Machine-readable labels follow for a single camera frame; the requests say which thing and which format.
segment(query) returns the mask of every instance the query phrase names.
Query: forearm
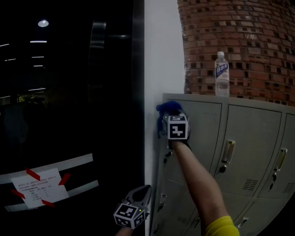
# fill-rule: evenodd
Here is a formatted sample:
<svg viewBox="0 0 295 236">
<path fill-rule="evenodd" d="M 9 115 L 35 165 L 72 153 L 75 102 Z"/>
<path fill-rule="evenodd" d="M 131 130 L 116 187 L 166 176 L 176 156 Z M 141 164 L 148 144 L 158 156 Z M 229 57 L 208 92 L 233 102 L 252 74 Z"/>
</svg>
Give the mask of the forearm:
<svg viewBox="0 0 295 236">
<path fill-rule="evenodd" d="M 131 236 L 133 230 L 122 227 L 115 236 Z"/>
<path fill-rule="evenodd" d="M 203 223 L 208 226 L 219 217 L 228 215 L 220 188 L 211 174 L 185 144 L 172 141 L 172 146 Z"/>
</svg>

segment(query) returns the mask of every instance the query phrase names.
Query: locker vent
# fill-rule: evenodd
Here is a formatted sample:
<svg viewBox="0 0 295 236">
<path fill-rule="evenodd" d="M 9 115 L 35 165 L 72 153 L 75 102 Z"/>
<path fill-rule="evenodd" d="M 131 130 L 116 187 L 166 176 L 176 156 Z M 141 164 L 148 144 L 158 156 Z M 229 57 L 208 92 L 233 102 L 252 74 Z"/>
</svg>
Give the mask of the locker vent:
<svg viewBox="0 0 295 236">
<path fill-rule="evenodd" d="M 294 186 L 295 186 L 295 183 L 288 183 L 283 193 L 291 193 Z"/>
<path fill-rule="evenodd" d="M 256 187 L 257 182 L 258 180 L 247 179 L 243 186 L 243 190 L 253 191 Z"/>
</svg>

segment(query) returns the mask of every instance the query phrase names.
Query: locker handle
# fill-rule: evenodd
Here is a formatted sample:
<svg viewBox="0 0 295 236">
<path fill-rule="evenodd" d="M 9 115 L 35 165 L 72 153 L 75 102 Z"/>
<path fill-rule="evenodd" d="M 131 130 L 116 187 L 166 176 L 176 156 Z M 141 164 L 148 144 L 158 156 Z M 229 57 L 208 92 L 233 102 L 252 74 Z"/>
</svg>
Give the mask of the locker handle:
<svg viewBox="0 0 295 236">
<path fill-rule="evenodd" d="M 231 158 L 235 149 L 235 141 L 226 141 L 224 152 L 223 152 L 223 157 L 221 162 L 229 164 L 231 162 Z"/>
<path fill-rule="evenodd" d="M 277 163 L 275 165 L 274 171 L 280 171 L 283 165 L 283 162 L 285 161 L 285 157 L 287 154 L 287 149 L 281 149 L 280 153 L 279 153 L 279 157 L 277 159 Z"/>
<path fill-rule="evenodd" d="M 239 222 L 239 224 L 236 225 L 236 228 L 237 228 L 237 229 L 241 228 L 241 227 L 243 226 L 243 224 L 246 223 L 247 220 L 249 220 L 248 217 L 244 217 L 243 219 L 241 219 L 241 221 Z"/>
</svg>

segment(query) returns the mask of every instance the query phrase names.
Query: gray locker cabinet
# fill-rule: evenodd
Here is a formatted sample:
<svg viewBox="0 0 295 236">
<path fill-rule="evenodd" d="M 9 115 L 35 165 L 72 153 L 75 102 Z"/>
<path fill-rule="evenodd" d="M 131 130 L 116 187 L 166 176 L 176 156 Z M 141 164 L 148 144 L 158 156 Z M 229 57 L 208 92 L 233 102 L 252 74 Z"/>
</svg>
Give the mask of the gray locker cabinet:
<svg viewBox="0 0 295 236">
<path fill-rule="evenodd" d="M 189 222 L 195 204 L 186 185 L 169 179 L 163 182 L 162 193 L 166 196 L 165 205 L 158 215 L 162 219 L 161 236 L 179 236 Z"/>
<path fill-rule="evenodd" d="M 277 141 L 281 113 L 242 106 L 229 106 L 224 147 L 234 141 L 229 164 L 222 163 L 215 173 L 221 190 L 253 196 L 271 160 Z M 219 172 L 226 165 L 224 173 Z"/>
<path fill-rule="evenodd" d="M 190 137 L 189 145 L 196 158 L 209 171 L 213 160 L 218 137 L 221 104 L 208 102 L 182 101 L 179 102 L 189 116 Z M 165 176 L 174 181 L 185 183 L 183 174 L 175 155 L 167 158 Z"/>
<path fill-rule="evenodd" d="M 282 157 L 281 155 L 284 154 L 283 151 L 285 149 L 287 149 L 287 153 L 281 170 L 274 171 L 276 166 L 273 167 L 259 197 L 288 198 L 293 192 L 295 186 L 295 116 L 290 114 L 287 114 L 286 117 L 283 140 L 275 165 L 279 161 L 278 159 Z"/>
<path fill-rule="evenodd" d="M 236 221 L 240 214 L 250 205 L 251 197 L 228 193 L 222 194 L 229 215 L 233 221 Z M 183 236 L 201 236 L 201 223 L 197 224 L 197 222 L 197 219 L 195 219 L 189 228 L 186 229 L 186 233 Z"/>
<path fill-rule="evenodd" d="M 238 228 L 240 235 L 258 235 L 276 217 L 285 203 L 286 199 L 258 198 L 236 224 L 236 226 L 238 226 L 243 219 L 248 218 L 248 220 Z"/>
</svg>

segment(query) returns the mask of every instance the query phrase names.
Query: brick pillar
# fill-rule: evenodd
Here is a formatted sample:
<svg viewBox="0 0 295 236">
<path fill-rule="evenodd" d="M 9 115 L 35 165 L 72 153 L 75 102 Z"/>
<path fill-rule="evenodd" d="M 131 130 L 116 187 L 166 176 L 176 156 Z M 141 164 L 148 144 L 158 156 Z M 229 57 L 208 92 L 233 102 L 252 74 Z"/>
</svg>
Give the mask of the brick pillar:
<svg viewBox="0 0 295 236">
<path fill-rule="evenodd" d="M 178 0 L 185 93 L 214 94 L 214 61 L 230 64 L 230 95 L 295 106 L 295 8 L 274 0 Z"/>
</svg>

